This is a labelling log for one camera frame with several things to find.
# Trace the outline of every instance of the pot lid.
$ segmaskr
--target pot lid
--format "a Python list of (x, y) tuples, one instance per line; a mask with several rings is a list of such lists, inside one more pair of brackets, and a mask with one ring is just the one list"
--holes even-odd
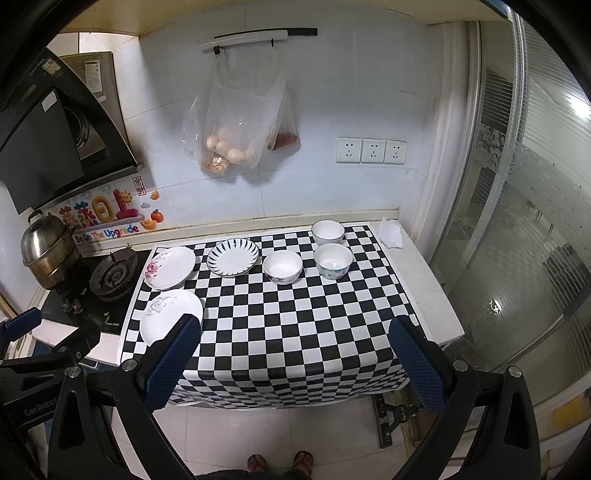
[(35, 210), (27, 219), (29, 227), (21, 238), (22, 263), (28, 267), (41, 258), (64, 234), (67, 227), (58, 217), (49, 214), (31, 224), (33, 217), (43, 215)]

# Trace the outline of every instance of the tiled floor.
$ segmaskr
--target tiled floor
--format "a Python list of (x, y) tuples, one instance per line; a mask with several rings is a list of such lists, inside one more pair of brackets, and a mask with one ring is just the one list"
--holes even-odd
[[(167, 406), (154, 417), (195, 474), (244, 468), (253, 453), (280, 473), (296, 452), (309, 450), (316, 461), (314, 480), (386, 480), (406, 461), (401, 429), (394, 432), (394, 447), (379, 448), (369, 397), (283, 410)], [(115, 411), (112, 425), (130, 470), (147, 478)]]

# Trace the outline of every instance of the screw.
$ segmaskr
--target screw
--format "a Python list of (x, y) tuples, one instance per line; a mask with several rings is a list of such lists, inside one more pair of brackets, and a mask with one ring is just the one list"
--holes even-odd
[(72, 367), (68, 370), (68, 377), (76, 378), (81, 372), (82, 369), (80, 367)]
[(521, 376), (521, 370), (517, 367), (509, 367), (509, 375), (513, 378), (519, 378)]
[(468, 370), (468, 364), (464, 360), (454, 360), (452, 365), (453, 368), (459, 372), (465, 372)]
[(121, 364), (121, 368), (124, 372), (131, 372), (135, 367), (138, 366), (138, 361), (134, 358), (129, 358)]

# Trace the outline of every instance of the stove knob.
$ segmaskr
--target stove knob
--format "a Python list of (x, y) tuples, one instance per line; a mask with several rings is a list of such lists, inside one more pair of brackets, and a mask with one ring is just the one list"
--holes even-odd
[(74, 299), (72, 300), (72, 308), (74, 309), (74, 313), (81, 313), (82, 312), (82, 304), (80, 300)]
[(68, 299), (61, 300), (61, 306), (64, 307), (64, 312), (71, 312), (72, 311), (72, 304)]

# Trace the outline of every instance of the pot handle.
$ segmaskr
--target pot handle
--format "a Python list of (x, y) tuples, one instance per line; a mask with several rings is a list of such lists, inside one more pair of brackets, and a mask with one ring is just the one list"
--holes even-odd
[(29, 225), (31, 225), (31, 219), (37, 215), (43, 215), (43, 212), (41, 210), (35, 210), (32, 214), (30, 214), (29, 218), (27, 218)]

